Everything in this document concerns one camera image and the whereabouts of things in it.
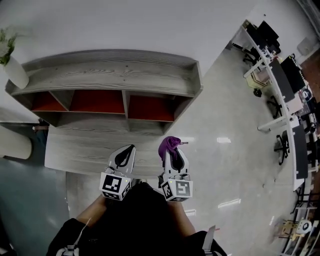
green floor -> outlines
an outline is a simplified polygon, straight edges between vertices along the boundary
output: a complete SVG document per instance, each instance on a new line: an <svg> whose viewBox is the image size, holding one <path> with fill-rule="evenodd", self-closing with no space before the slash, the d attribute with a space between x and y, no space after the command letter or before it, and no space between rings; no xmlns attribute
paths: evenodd
<svg viewBox="0 0 320 256"><path fill-rule="evenodd" d="M32 139L29 159L0 158L0 216L19 256L44 256L69 219L66 173L46 168L45 147L30 125L2 124Z"/></svg>

white desk leg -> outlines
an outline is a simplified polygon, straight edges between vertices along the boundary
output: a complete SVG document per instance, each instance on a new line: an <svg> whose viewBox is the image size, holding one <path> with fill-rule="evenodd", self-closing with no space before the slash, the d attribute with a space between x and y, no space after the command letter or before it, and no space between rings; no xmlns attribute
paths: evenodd
<svg viewBox="0 0 320 256"><path fill-rule="evenodd" d="M244 78L247 78L248 76L250 76L250 74L255 71L262 63L264 62L264 60L261 58L252 68L249 69L249 71L247 73L245 73L243 75Z"/></svg>
<svg viewBox="0 0 320 256"><path fill-rule="evenodd" d="M259 131L267 131L270 130L271 128L278 128L281 126L284 126L286 124L286 119L284 116L281 116L271 122L267 122L266 124L258 126Z"/></svg>

office workstation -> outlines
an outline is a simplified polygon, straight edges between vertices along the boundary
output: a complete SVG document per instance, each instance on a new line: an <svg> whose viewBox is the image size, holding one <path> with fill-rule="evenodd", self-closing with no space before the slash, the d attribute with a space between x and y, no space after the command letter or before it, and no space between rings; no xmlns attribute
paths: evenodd
<svg viewBox="0 0 320 256"><path fill-rule="evenodd" d="M257 123L257 129L268 132L285 128L282 133L279 129L275 139L280 146L273 150L280 153L279 165L292 155L292 190L296 191L310 172L318 171L318 121L312 92L294 54L285 59L278 57L279 36L265 21L260 26L246 21L240 29L249 42L246 47L233 44L245 53L243 61L250 65L243 77L255 78L265 73L273 91L267 104L275 108L276 113L273 120Z"/></svg>

black shirt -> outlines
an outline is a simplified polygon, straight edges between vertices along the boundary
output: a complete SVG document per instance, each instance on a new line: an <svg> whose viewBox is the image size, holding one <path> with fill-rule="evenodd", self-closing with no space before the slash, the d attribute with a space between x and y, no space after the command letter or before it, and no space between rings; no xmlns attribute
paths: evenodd
<svg viewBox="0 0 320 256"><path fill-rule="evenodd" d="M59 249L73 245L84 226L74 218L65 222L46 255L56 256ZM206 234L200 231L182 238L164 196L147 183L140 183L123 201L112 200L94 227L83 230L79 255L205 255L202 247ZM215 241L211 250L226 256Z"/></svg>

gray floor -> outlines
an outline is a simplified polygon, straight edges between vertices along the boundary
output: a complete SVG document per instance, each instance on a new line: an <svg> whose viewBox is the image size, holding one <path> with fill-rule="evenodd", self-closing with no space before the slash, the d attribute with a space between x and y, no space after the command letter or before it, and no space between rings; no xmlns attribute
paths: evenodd
<svg viewBox="0 0 320 256"><path fill-rule="evenodd" d="M44 167L45 148L32 126L3 125L32 139L29 159L0 158L0 217L20 256L45 255L69 219L66 173Z"/></svg>
<svg viewBox="0 0 320 256"><path fill-rule="evenodd" d="M243 73L249 67L242 58L235 49L223 51L204 77L203 93L167 135L189 141L181 149L190 162L194 194L183 204L196 210L190 217L196 230L220 228L215 239L229 255L271 255L264 249L282 247L273 237L275 224L290 217L295 201L291 156L279 166L273 148L282 131L257 130L273 118L266 99L247 86ZM67 184L71 217L99 195L98 176L68 173ZM218 207L236 199L240 204Z"/></svg>

